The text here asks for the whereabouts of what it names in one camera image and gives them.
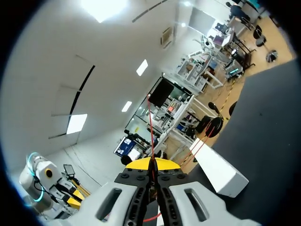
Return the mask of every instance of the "yellow object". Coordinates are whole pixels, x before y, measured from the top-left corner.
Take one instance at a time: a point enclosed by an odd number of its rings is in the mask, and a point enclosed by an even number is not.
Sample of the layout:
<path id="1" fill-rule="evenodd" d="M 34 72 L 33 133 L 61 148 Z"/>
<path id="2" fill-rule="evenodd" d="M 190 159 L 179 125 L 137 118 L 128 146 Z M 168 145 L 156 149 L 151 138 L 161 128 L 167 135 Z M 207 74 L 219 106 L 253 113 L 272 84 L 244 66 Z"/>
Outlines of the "yellow object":
<path id="1" fill-rule="evenodd" d="M 81 200 L 84 200 L 85 197 L 82 195 L 82 193 L 79 192 L 79 190 L 75 190 L 75 192 L 73 192 L 74 195 L 76 195 L 77 197 L 79 197 Z M 67 203 L 72 207 L 75 208 L 77 210 L 79 210 L 80 208 L 80 202 L 73 199 L 72 197 L 70 197 L 67 201 Z"/>
<path id="2" fill-rule="evenodd" d="M 80 188 L 85 192 L 85 193 L 87 193 L 88 194 L 88 196 L 91 194 L 87 189 L 85 189 L 82 185 L 79 185 L 80 186 Z"/>
<path id="3" fill-rule="evenodd" d="M 150 157 L 144 158 L 144 159 L 138 159 L 135 161 L 132 161 L 130 164 L 126 166 L 126 168 L 136 169 L 136 170 L 148 170 L 149 169 L 149 163 L 150 163 Z M 158 166 L 158 170 L 173 170 L 173 169 L 179 169 L 180 166 L 170 160 L 161 159 L 161 158 L 155 158 Z"/>
<path id="4" fill-rule="evenodd" d="M 71 180 L 71 182 L 76 186 L 77 189 L 79 189 L 80 192 L 84 194 L 84 196 L 88 197 L 90 195 L 90 192 L 88 192 L 84 187 L 81 185 L 77 185 L 74 180 Z"/>

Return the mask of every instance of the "black stripe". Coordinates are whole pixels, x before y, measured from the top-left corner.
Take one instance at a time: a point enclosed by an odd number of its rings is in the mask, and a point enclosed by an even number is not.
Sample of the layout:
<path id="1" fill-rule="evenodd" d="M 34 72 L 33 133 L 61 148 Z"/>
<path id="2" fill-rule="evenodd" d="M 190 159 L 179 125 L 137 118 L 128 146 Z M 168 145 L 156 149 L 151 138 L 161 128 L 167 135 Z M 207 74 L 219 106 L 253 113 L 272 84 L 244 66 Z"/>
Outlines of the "black stripe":
<path id="1" fill-rule="evenodd" d="M 157 3 L 156 5 L 150 7 L 149 9 L 147 9 L 146 11 L 144 11 L 143 13 L 141 13 L 139 16 L 137 16 L 136 18 L 134 18 L 132 20 L 132 23 L 136 22 L 136 20 L 138 20 L 140 17 L 142 17 L 144 14 L 146 14 L 147 12 L 151 11 L 152 9 L 154 9 L 155 7 L 157 7 L 158 5 L 161 5 L 162 3 L 166 2 L 168 0 L 164 0 L 162 2 Z"/>
<path id="2" fill-rule="evenodd" d="M 57 136 L 53 136 L 53 137 L 48 137 L 48 139 L 53 139 L 53 138 L 57 138 L 57 137 L 61 137 L 61 136 L 65 136 L 67 133 L 63 133 Z"/>
<path id="3" fill-rule="evenodd" d="M 157 7 L 157 6 L 160 5 L 160 4 L 161 4 L 161 2 L 157 3 L 157 4 L 154 5 L 153 7 L 150 7 L 150 8 L 149 8 L 149 11 L 151 11 L 153 8 Z"/>
<path id="4" fill-rule="evenodd" d="M 82 90 L 83 90 L 83 88 L 84 88 L 84 86 L 85 86 L 85 84 L 86 84 L 88 78 L 90 77 L 92 71 L 94 70 L 94 68 L 95 68 L 95 65 L 93 65 L 93 66 L 91 67 L 89 73 L 88 73 L 87 76 L 85 77 L 85 80 L 84 80 L 83 83 L 81 84 L 79 91 L 82 91 Z M 77 103 L 77 100 L 79 99 L 80 93 L 81 93 L 81 92 L 77 92 L 76 95 L 75 95 L 75 98 L 74 98 L 74 101 L 73 101 L 73 104 L 72 104 L 72 107 L 71 107 L 71 110 L 70 110 L 70 114 L 73 113 L 73 110 L 74 110 L 74 108 L 75 108 L 75 105 L 76 105 L 76 103 Z"/>

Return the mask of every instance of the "office chair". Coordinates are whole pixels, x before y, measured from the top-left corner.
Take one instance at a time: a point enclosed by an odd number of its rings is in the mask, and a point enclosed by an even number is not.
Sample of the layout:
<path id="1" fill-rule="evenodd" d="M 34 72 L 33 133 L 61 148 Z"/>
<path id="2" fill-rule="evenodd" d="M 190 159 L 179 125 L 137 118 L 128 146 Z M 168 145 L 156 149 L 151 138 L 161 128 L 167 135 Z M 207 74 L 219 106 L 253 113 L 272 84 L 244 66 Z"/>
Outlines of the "office chair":
<path id="1" fill-rule="evenodd" d="M 267 38 L 262 34 L 262 28 L 259 25 L 255 27 L 255 30 L 253 32 L 253 37 L 256 39 L 255 44 L 257 47 L 264 46 L 266 48 L 268 52 L 265 57 L 266 61 L 269 63 L 274 62 L 278 57 L 278 53 L 274 49 L 269 50 L 267 48 L 267 46 L 265 45 L 265 43 L 267 42 Z"/>

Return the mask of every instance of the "black monitor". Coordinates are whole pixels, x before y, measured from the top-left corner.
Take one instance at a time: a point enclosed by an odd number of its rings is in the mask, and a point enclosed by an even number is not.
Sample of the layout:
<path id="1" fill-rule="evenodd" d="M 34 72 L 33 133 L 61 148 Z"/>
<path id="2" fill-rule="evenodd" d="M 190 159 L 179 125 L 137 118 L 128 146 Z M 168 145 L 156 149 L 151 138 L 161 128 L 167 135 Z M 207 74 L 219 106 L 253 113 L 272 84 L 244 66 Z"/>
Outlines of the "black monitor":
<path id="1" fill-rule="evenodd" d="M 149 101 L 155 106 L 161 107 L 173 90 L 173 84 L 170 84 L 166 79 L 162 79 L 151 94 Z"/>
<path id="2" fill-rule="evenodd" d="M 74 169 L 72 167 L 72 165 L 70 164 L 64 164 L 64 170 L 65 170 L 65 173 L 67 174 L 67 176 L 74 176 L 75 175 L 75 172 L 74 172 Z"/>
<path id="3" fill-rule="evenodd" d="M 216 45 L 221 46 L 222 42 L 224 41 L 224 38 L 221 36 L 216 35 L 216 37 L 213 39 L 213 43 Z"/>

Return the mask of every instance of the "white foam block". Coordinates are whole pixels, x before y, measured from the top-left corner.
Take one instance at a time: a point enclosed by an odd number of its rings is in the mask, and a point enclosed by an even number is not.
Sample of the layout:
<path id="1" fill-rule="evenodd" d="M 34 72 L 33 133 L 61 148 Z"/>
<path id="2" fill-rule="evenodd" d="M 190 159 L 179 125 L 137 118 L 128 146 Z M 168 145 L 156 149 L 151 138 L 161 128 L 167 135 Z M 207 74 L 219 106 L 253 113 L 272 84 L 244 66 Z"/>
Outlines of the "white foam block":
<path id="1" fill-rule="evenodd" d="M 199 138 L 190 150 L 192 154 L 198 152 L 195 158 L 218 194 L 235 198 L 249 183 L 244 175 Z"/>

